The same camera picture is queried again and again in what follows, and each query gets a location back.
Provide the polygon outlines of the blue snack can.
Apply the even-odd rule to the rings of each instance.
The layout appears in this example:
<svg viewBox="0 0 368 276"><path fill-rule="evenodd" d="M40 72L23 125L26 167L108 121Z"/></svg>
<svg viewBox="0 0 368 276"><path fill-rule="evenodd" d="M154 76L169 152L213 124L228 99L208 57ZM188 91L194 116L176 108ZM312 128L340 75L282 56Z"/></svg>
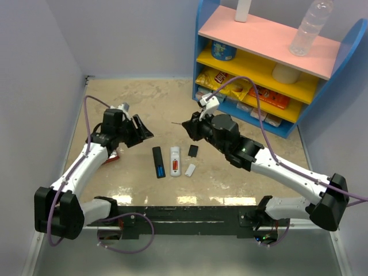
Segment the blue snack can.
<svg viewBox="0 0 368 276"><path fill-rule="evenodd" d="M212 41L211 54L220 61L230 61L235 58L237 49L219 41Z"/></svg>

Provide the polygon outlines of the small white box leftmost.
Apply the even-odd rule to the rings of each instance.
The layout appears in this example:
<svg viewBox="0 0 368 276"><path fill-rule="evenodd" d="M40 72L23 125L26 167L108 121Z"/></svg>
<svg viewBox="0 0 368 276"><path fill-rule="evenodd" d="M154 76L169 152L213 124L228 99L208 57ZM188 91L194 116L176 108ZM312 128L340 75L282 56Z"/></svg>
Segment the small white box leftmost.
<svg viewBox="0 0 368 276"><path fill-rule="evenodd" d="M207 89L206 87L198 86L198 89L195 93L196 100L200 100L204 95L211 94L213 91Z"/></svg>

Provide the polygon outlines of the black battery cover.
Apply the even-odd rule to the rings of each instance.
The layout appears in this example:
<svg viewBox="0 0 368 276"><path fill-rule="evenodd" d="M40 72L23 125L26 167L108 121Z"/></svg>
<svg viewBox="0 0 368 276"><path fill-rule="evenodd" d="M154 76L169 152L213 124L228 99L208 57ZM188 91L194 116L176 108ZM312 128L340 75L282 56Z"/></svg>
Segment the black battery cover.
<svg viewBox="0 0 368 276"><path fill-rule="evenodd" d="M195 158L198 154L198 146L197 145L191 145L189 147L188 156Z"/></svg>

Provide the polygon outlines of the yellow Lays chips bag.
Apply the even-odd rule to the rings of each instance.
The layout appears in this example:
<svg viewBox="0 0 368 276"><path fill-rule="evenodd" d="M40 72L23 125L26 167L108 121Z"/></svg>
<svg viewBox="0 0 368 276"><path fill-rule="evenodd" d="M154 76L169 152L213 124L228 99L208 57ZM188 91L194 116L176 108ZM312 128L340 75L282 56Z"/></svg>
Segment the yellow Lays chips bag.
<svg viewBox="0 0 368 276"><path fill-rule="evenodd" d="M216 91L219 87L225 84L227 81L234 78L233 75L226 72L217 70L211 67L205 67L197 76L196 84L206 87L210 90ZM227 97L231 97L238 101L242 101L243 98L251 90L252 84L244 79L237 79L232 83L226 85L221 89L218 94L224 94Z"/></svg>

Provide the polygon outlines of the blue shelf unit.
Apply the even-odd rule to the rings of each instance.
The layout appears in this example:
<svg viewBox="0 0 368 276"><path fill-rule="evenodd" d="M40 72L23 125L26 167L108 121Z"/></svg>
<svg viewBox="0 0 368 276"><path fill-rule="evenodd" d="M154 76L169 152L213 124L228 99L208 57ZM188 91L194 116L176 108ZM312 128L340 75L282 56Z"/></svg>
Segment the blue shelf unit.
<svg viewBox="0 0 368 276"><path fill-rule="evenodd" d="M279 127L266 124L265 130L286 138L337 80L366 30L367 19L361 18L342 41L318 37L309 53L298 57L289 52L296 34L294 28L253 15L245 23L236 22L233 9L219 1L200 1L195 21L193 75L197 77L205 67L211 67L233 76L246 76L259 86L288 96L290 103L285 110L263 109L283 119ZM235 58L215 59L211 54L213 40L235 47ZM299 80L294 84L277 82L272 77L276 63L300 70Z"/></svg>

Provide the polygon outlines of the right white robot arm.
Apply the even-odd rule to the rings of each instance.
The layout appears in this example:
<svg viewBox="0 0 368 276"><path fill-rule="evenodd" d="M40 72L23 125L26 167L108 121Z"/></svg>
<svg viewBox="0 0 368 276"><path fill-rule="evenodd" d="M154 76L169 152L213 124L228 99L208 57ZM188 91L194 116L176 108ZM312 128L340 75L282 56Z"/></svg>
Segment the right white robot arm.
<svg viewBox="0 0 368 276"><path fill-rule="evenodd" d="M256 210L259 224L275 220L305 219L331 232L339 228L349 202L345 177L306 170L280 157L261 143L240 134L239 126L227 114L205 116L192 114L182 126L194 141L204 139L237 168L267 176L299 194L297 198L265 196Z"/></svg>

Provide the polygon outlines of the clear plastic water bottle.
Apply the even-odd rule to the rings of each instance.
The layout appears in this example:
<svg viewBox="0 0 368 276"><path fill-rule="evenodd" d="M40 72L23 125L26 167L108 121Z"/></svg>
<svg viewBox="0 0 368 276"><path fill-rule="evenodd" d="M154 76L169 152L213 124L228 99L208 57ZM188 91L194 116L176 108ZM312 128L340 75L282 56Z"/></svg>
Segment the clear plastic water bottle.
<svg viewBox="0 0 368 276"><path fill-rule="evenodd" d="M313 1L304 15L289 51L295 56L305 56L320 34L334 8L333 0Z"/></svg>

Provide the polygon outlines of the white bottle on shelf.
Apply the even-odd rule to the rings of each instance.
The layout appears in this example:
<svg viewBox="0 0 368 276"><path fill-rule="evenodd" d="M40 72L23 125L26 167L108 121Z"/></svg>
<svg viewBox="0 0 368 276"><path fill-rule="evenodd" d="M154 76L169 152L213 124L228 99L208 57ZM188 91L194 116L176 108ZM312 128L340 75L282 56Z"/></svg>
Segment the white bottle on shelf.
<svg viewBox="0 0 368 276"><path fill-rule="evenodd" d="M236 13L235 13L235 21L236 22L246 22L247 17L250 11L252 0L238 0Z"/></svg>

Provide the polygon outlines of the black remote control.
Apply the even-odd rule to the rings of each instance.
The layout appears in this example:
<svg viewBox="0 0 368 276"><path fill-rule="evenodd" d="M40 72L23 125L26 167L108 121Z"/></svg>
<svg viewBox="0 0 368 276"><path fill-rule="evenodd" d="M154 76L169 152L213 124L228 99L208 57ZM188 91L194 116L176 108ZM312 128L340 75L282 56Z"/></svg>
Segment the black remote control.
<svg viewBox="0 0 368 276"><path fill-rule="evenodd" d="M156 177L157 177L157 166L162 166L164 168L161 148L153 147L152 154L154 158L155 172L156 172Z"/></svg>

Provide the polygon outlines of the small white box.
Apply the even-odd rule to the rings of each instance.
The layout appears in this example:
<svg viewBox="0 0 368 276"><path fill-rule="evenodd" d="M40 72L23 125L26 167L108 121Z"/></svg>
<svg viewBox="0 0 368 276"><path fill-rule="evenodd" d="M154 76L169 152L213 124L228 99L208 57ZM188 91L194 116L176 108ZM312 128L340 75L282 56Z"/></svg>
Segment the small white box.
<svg viewBox="0 0 368 276"><path fill-rule="evenodd" d="M238 102L236 104L236 107L244 112L250 113L253 110L253 107L251 105L248 105L244 102Z"/></svg>
<svg viewBox="0 0 368 276"><path fill-rule="evenodd" d="M258 110L258 108L253 108L252 112L250 113L251 117L256 118L257 120L261 120L261 121L264 121L267 115L268 115L267 112Z"/></svg>
<svg viewBox="0 0 368 276"><path fill-rule="evenodd" d="M283 119L272 115L272 114L268 114L264 120L267 124L270 124L274 127L279 127L281 125L281 123L283 122Z"/></svg>
<svg viewBox="0 0 368 276"><path fill-rule="evenodd" d="M227 96L224 95L224 94L221 94L221 93L217 93L215 95L215 97L218 99L219 103L222 103L222 102L224 102L224 100L226 99Z"/></svg>
<svg viewBox="0 0 368 276"><path fill-rule="evenodd" d="M207 89L206 87L198 86L198 89L195 93L196 100L200 100L204 95L211 94L213 91Z"/></svg>

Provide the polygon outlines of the white battery cover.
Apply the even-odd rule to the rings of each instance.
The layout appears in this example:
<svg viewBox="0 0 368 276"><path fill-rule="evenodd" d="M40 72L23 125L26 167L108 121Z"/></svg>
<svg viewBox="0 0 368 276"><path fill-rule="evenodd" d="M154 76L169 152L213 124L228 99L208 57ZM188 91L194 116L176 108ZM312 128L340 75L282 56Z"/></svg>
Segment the white battery cover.
<svg viewBox="0 0 368 276"><path fill-rule="evenodd" d="M196 169L196 166L194 164L190 164L185 172L185 175L187 177L191 177L193 175L194 170Z"/></svg>

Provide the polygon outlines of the red snack packet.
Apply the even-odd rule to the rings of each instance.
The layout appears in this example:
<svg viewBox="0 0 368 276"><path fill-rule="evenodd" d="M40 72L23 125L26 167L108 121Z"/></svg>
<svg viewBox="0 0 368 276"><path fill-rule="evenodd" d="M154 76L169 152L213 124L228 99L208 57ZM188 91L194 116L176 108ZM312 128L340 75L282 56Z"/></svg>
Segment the red snack packet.
<svg viewBox="0 0 368 276"><path fill-rule="evenodd" d="M108 163L111 163L111 162L114 162L114 161L117 161L119 160L120 156L117 152L117 150L114 150L111 155L108 157L108 159L104 162L104 164L108 164Z"/></svg>

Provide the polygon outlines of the orange snack box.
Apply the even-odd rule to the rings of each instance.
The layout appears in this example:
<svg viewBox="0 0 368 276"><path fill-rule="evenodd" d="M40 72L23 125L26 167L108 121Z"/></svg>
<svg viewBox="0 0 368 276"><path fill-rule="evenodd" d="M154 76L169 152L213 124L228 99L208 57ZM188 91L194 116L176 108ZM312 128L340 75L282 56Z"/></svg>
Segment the orange snack box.
<svg viewBox="0 0 368 276"><path fill-rule="evenodd" d="M283 94L280 94L276 91L267 89L262 86L256 85L258 90L259 100L260 100L260 107L261 109L269 109L270 107L285 110L290 103L290 98ZM252 106L256 107L257 99L256 93L254 88L250 88L247 96L245 97L244 103L251 104Z"/></svg>

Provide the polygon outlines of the white remote control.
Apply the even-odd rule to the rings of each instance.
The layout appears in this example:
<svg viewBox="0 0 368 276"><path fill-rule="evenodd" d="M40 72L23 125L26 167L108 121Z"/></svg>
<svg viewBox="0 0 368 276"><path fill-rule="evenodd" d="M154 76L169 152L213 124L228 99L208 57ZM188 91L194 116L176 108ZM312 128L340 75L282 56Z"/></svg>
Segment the white remote control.
<svg viewBox="0 0 368 276"><path fill-rule="evenodd" d="M170 148L170 175L172 177L181 175L181 150L178 146Z"/></svg>

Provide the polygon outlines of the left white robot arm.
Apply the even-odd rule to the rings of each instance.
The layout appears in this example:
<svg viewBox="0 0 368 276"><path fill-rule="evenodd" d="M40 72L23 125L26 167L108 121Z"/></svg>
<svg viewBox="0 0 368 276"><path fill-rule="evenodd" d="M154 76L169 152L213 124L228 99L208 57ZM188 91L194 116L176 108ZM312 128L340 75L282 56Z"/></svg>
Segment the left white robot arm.
<svg viewBox="0 0 368 276"><path fill-rule="evenodd" d="M74 240L86 225L101 221L118 222L117 201L97 196L90 202L79 198L96 171L121 143L128 148L152 138L153 133L138 115L122 109L106 109L102 122L88 135L82 152L70 168L50 187L40 187L34 195L34 227L37 232Z"/></svg>

